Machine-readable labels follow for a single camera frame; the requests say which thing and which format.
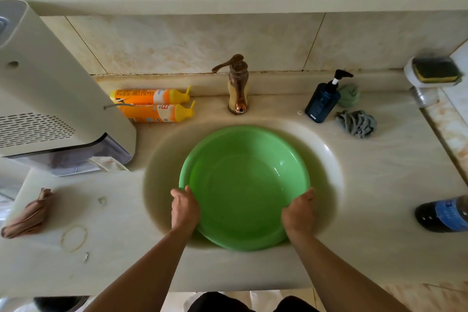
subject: copper faucet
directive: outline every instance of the copper faucet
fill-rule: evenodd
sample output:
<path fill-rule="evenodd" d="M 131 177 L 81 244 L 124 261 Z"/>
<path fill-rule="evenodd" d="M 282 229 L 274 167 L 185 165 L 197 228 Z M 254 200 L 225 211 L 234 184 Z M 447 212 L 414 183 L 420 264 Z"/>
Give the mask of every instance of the copper faucet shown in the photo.
<path fill-rule="evenodd" d="M 237 54 L 229 61 L 214 67 L 211 72 L 216 73 L 225 66 L 229 66 L 229 83 L 235 90 L 235 101 L 233 102 L 230 99 L 228 108 L 233 114 L 243 114 L 247 111 L 245 86 L 249 79 L 249 71 L 247 70 L 248 65 L 244 62 L 244 56 Z"/>

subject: dark bottle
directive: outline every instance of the dark bottle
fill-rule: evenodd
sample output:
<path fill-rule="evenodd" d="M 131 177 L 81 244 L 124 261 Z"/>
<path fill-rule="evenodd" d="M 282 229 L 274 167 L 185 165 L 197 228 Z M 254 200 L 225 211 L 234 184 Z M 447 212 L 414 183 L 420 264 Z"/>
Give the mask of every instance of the dark bottle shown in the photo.
<path fill-rule="evenodd" d="M 338 82 L 343 78 L 352 77 L 353 74 L 337 69 L 333 80 L 330 80 L 328 83 L 320 83 L 304 111 L 307 116 L 317 123 L 324 122 L 325 118 L 341 98 L 341 94 L 338 91 Z"/>
<path fill-rule="evenodd" d="M 414 211 L 416 220 L 432 232 L 468 231 L 468 195 L 423 203 Z"/>

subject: faucet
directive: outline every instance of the faucet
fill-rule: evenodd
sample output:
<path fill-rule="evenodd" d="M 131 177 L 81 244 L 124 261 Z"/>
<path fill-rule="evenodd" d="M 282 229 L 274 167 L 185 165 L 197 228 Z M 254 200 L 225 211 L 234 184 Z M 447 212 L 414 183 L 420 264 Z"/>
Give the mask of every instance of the faucet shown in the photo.
<path fill-rule="evenodd" d="M 247 111 L 247 80 L 249 79 L 249 71 L 247 63 L 244 62 L 243 55 L 234 55 L 232 58 L 212 69 L 213 73 L 217 73 L 221 68 L 229 66 L 229 90 L 228 109 L 235 115 L 241 115 Z"/>

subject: gray rag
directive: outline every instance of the gray rag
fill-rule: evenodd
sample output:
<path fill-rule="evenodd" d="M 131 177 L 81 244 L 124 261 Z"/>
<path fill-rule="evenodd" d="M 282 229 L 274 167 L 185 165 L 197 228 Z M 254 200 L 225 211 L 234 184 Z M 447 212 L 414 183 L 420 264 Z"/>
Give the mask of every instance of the gray rag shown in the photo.
<path fill-rule="evenodd" d="M 369 137 L 377 129 L 377 121 L 363 110 L 352 113 L 344 110 L 341 113 L 336 113 L 335 119 L 346 132 L 358 138 Z"/>

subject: green plastic basin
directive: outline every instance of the green plastic basin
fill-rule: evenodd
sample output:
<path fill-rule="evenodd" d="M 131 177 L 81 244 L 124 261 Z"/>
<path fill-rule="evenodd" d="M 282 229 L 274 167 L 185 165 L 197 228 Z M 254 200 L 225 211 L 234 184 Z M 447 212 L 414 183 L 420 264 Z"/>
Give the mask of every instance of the green plastic basin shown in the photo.
<path fill-rule="evenodd" d="M 190 185 L 201 207 L 198 230 L 221 247 L 253 251 L 286 238 L 281 209 L 310 187 L 297 151 L 274 133 L 233 126 L 190 152 L 179 186 Z"/>

